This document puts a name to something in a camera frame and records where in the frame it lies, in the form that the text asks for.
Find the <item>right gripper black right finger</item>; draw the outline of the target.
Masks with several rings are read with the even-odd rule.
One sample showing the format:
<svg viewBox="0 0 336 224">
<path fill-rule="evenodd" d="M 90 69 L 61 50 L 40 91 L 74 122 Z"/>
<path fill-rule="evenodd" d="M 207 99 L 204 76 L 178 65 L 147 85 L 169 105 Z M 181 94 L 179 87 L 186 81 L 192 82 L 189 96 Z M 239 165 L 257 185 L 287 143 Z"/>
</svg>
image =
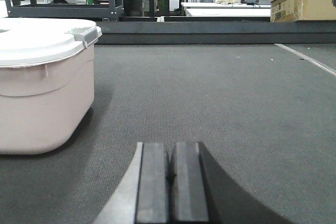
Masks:
<svg viewBox="0 0 336 224">
<path fill-rule="evenodd" d="M 173 223 L 290 222 L 239 186 L 202 142 L 177 142 L 171 171 Z"/>
</svg>

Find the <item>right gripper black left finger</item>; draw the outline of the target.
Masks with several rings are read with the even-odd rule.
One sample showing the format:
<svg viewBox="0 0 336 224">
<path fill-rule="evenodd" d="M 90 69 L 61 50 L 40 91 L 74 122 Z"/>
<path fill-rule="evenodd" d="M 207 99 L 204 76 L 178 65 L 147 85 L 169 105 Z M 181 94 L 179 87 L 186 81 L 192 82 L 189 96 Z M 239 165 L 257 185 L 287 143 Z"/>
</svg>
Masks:
<svg viewBox="0 0 336 224">
<path fill-rule="evenodd" d="M 127 171 L 94 223 L 169 223 L 167 164 L 162 143 L 138 142 Z"/>
</svg>

